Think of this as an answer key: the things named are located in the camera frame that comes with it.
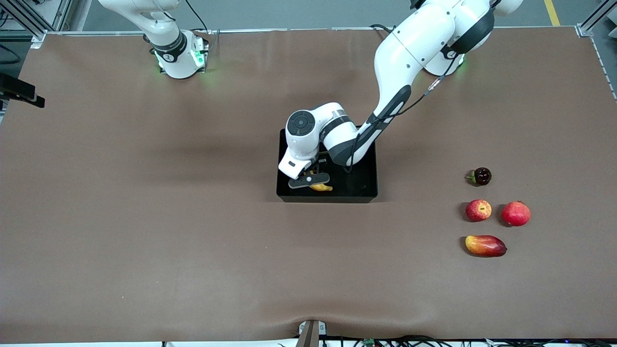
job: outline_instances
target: yellow line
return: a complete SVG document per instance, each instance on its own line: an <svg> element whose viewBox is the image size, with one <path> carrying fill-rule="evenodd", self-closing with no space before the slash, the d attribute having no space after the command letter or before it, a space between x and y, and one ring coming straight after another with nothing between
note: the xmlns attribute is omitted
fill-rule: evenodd
<svg viewBox="0 0 617 347"><path fill-rule="evenodd" d="M544 5L546 5L546 11L549 12L550 23L554 27L559 27L561 24L559 23L557 12L555 12L555 6L553 5L553 0L544 0Z"/></svg>

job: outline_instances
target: black box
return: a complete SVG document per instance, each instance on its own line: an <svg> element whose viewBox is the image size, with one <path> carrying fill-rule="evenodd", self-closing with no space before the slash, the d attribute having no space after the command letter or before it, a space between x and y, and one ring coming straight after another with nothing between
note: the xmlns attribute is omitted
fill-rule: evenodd
<svg viewBox="0 0 617 347"><path fill-rule="evenodd" d="M278 162L281 162L287 150L285 129L280 132L278 142ZM326 148L320 144L320 152ZM346 173L342 166L332 163L330 156L325 154L320 158L326 159L320 164L320 172L330 175L332 191L314 191L309 187L291 189L289 177L277 170L276 195L286 203L347 203L365 204L377 197L377 160L375 143L371 144L364 158L353 167L351 173Z"/></svg>

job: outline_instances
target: brown table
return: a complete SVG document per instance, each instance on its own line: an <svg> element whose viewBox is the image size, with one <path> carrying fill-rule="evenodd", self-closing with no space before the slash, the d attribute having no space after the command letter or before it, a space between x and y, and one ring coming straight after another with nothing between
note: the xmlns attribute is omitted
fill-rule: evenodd
<svg viewBox="0 0 617 347"><path fill-rule="evenodd" d="M573 28L495 30L379 139L366 205L280 202L276 146L296 109L366 119L379 34L210 40L189 80L159 74L138 36L29 53L21 78L48 103L12 102L1 125L3 343L286 338L305 319L357 337L615 337L617 104ZM465 183L478 166L489 186ZM533 218L465 222L476 198ZM472 257L469 234L508 253Z"/></svg>

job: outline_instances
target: red apple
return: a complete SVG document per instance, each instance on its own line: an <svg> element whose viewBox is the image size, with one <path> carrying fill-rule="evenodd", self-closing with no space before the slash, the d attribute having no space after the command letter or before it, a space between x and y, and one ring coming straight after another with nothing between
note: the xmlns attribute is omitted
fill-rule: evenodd
<svg viewBox="0 0 617 347"><path fill-rule="evenodd" d="M472 254L482 257L500 257L508 250L502 240L491 235L469 235L465 246Z"/></svg>
<svg viewBox="0 0 617 347"><path fill-rule="evenodd" d="M531 218L531 211L522 201L513 201L507 204L502 211L502 219L513 227L527 224Z"/></svg>
<svg viewBox="0 0 617 347"><path fill-rule="evenodd" d="M465 208L465 214L467 218L469 218L472 222L479 222L481 220L485 220L491 216L491 212L493 209L491 208L491 204L489 204L485 200L474 200L467 204Z"/></svg>

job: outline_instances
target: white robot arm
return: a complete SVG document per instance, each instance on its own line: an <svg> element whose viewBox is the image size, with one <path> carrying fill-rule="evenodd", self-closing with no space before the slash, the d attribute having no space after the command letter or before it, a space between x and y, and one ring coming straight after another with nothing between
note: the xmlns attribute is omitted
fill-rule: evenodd
<svg viewBox="0 0 617 347"><path fill-rule="evenodd" d="M166 11L180 0L99 0L105 8L137 25L154 47L161 68L173 78L187 78L204 69L208 44L188 30L180 30Z"/></svg>
<svg viewBox="0 0 617 347"><path fill-rule="evenodd" d="M288 148L278 168L292 179L301 178L293 184L290 181L290 187L324 183L311 180L310 173L305 172L317 160L320 142L337 165L350 167L361 160L409 100L412 81L420 70L433 59L443 60L446 63L442 69L443 78L451 72L448 70L457 55L480 47L488 39L494 26L494 12L509 14L522 1L422 1L418 10L377 48L375 74L379 102L366 122L356 127L336 102L313 110L296 111L289 117L285 127Z"/></svg>

